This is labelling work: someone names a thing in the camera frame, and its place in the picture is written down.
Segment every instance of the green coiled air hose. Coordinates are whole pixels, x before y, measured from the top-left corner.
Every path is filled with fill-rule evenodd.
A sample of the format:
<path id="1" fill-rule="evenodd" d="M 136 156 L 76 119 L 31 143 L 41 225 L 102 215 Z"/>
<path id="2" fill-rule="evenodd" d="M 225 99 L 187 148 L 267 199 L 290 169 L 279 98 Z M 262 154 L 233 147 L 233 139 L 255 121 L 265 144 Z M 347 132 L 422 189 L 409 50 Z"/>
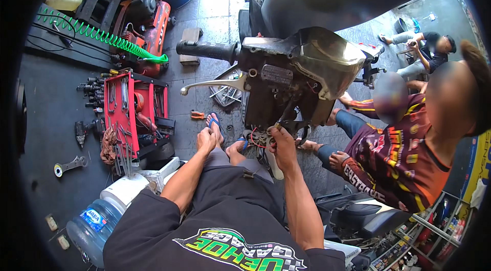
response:
<path id="1" fill-rule="evenodd" d="M 92 29 L 90 29 L 89 25 L 85 26 L 85 29 L 82 29 L 83 25 L 85 24 L 84 22 L 80 22 L 80 26 L 77 28 L 77 24 L 79 23 L 78 20 L 75 20 L 75 22 L 72 23 L 72 20 L 73 20 L 72 17 L 70 17 L 70 19 L 67 20 L 66 19 L 67 15 L 60 16 L 60 14 L 61 14 L 60 12 L 58 12 L 58 14 L 56 14 L 56 16 L 54 16 L 54 10 L 51 10 L 51 12 L 48 13 L 48 8 L 45 8 L 42 11 L 41 11 L 41 9 L 42 8 L 39 9 L 39 13 L 38 13 L 38 17 L 37 17 L 38 20 L 40 20 L 41 17 L 43 17 L 43 22 L 46 22 L 49 18 L 50 24 L 53 24 L 53 22 L 55 22 L 55 25 L 57 27 L 60 26 L 60 24 L 61 24 L 61 28 L 63 28 L 63 29 L 68 26 L 68 31 L 72 30 L 72 27 L 73 27 L 73 29 L 75 30 L 75 33 L 80 32 L 81 35 L 91 37 L 92 39 L 95 38 L 95 40 L 98 40 L 98 41 L 104 42 L 106 44 L 112 45 L 114 47 L 117 47 L 117 48 L 124 50 L 128 53 L 132 53 L 132 54 L 134 54 L 140 58 L 143 58 L 144 60 L 147 60 L 147 61 L 150 61 L 153 63 L 161 64 L 161 63 L 169 61 L 166 54 L 163 54 L 160 57 L 155 56 L 155 55 L 147 52 L 143 48 L 139 47 L 138 45 L 131 43 L 130 41 L 127 41 L 125 39 L 122 39 L 121 37 L 118 37 L 115 35 L 109 36 L 109 33 L 105 32 L 104 30 L 102 30 L 101 34 L 99 34 L 99 32 L 100 32 L 99 29 L 97 29 L 95 31 L 95 27 L 92 27 Z M 61 18 L 63 20 L 62 21 L 55 21 L 54 18 Z"/>

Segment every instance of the cordless drill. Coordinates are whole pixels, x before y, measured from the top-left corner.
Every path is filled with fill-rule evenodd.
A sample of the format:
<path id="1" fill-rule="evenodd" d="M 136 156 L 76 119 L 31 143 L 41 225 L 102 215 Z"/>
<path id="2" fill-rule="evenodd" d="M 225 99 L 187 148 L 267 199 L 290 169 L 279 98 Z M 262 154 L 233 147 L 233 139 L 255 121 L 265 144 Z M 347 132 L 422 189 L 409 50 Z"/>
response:
<path id="1" fill-rule="evenodd" d="M 75 122 L 75 138 L 77 142 L 80 144 L 80 147 L 83 148 L 83 143 L 85 141 L 85 136 L 91 129 L 95 129 L 98 136 L 102 136 L 104 134 L 104 122 L 101 119 L 95 119 L 89 124 L 83 123 L 83 121 Z"/>

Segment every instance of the red tool cart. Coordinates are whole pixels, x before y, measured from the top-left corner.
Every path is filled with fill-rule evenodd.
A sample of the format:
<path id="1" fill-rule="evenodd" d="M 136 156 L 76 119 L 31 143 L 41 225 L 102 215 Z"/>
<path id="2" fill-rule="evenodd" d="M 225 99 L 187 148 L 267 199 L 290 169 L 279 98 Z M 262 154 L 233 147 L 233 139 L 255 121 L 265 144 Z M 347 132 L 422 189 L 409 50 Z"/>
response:
<path id="1" fill-rule="evenodd" d="M 131 174 L 131 162 L 169 143 L 174 135 L 175 121 L 167 119 L 168 86 L 132 71 L 105 79 L 104 116 L 107 128 L 116 131 L 119 175 L 121 167 Z"/>

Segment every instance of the red air compressor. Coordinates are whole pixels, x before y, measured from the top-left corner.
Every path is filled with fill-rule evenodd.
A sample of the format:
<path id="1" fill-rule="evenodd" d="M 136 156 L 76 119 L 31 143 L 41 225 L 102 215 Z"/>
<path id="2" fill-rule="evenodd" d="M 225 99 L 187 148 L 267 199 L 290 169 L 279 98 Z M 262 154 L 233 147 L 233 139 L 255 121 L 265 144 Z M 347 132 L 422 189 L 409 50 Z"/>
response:
<path id="1" fill-rule="evenodd" d="M 114 34 L 126 39 L 155 56 L 162 56 L 165 30 L 174 26 L 175 17 L 169 17 L 170 5 L 162 0 L 127 0 L 121 2 L 121 11 L 114 25 Z M 111 47 L 117 54 L 115 63 L 121 68 L 132 68 L 136 73 L 157 78 L 169 63 L 155 64 L 131 53 Z"/>

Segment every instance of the black bucket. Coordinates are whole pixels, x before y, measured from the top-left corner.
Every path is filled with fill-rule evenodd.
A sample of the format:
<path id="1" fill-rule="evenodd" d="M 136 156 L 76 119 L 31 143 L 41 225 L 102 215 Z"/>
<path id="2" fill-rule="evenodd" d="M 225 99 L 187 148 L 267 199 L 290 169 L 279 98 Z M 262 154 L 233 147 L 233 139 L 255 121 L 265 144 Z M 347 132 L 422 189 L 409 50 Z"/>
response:
<path id="1" fill-rule="evenodd" d="M 408 25 L 404 22 L 403 19 L 399 18 L 395 23 L 394 23 L 394 28 L 396 29 L 397 33 L 403 33 L 404 31 L 408 31 Z"/>

